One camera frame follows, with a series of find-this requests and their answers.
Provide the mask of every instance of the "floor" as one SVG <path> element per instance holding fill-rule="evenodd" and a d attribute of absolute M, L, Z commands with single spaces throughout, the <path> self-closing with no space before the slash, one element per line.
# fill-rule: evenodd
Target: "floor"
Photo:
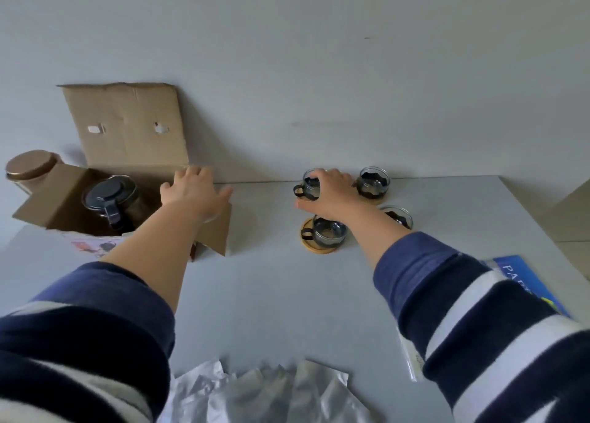
<path fill-rule="evenodd" d="M 537 222 L 570 263 L 590 281 L 590 180 Z"/>

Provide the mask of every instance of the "blue package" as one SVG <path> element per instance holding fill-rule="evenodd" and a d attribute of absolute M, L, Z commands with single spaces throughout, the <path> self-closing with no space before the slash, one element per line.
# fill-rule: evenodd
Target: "blue package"
<path fill-rule="evenodd" d="M 559 313 L 571 317 L 520 255 L 499 256 L 492 260 L 485 260 L 483 264 L 490 269 L 501 272 L 506 278 L 519 283 L 526 291 L 545 300 Z"/>

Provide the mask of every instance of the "white table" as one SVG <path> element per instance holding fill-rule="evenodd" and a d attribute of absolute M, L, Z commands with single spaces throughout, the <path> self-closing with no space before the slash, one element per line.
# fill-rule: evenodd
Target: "white table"
<path fill-rule="evenodd" d="M 395 323 L 353 238 L 329 255 L 308 252 L 288 183 L 234 186 L 229 253 L 188 266 L 177 312 L 175 372 L 220 357 L 243 372 L 303 358 L 350 372 L 351 389 L 390 422 L 451 422 L 430 382 L 409 380 Z M 590 324 L 590 284 L 496 176 L 394 180 L 386 204 L 415 229 L 480 259 L 522 255 L 578 320 Z M 2 308 L 30 298 L 93 258 L 25 227 L 0 257 Z"/>

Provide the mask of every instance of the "rolled sleeve cuff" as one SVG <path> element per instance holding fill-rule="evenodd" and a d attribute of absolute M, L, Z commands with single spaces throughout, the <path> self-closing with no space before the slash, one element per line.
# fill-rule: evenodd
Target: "rolled sleeve cuff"
<path fill-rule="evenodd" d="M 373 284 L 395 319 L 412 293 L 442 263 L 459 254 L 455 249 L 422 232 L 410 233 L 381 256 L 373 273 Z"/>
<path fill-rule="evenodd" d="M 53 301 L 117 315 L 151 334 L 167 356 L 172 353 L 172 309 L 143 280 L 117 265 L 86 263 L 41 291 L 33 301 Z"/>

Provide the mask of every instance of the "striped sleeve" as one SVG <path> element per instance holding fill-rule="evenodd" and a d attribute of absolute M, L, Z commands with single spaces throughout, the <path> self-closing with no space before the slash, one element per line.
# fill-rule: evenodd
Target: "striped sleeve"
<path fill-rule="evenodd" d="M 373 282 L 457 422 L 587 420 L 590 332 L 518 283 L 421 232 Z"/>
<path fill-rule="evenodd" d="M 0 318 L 0 421 L 148 423 L 174 316 L 131 272 L 88 263 Z"/>

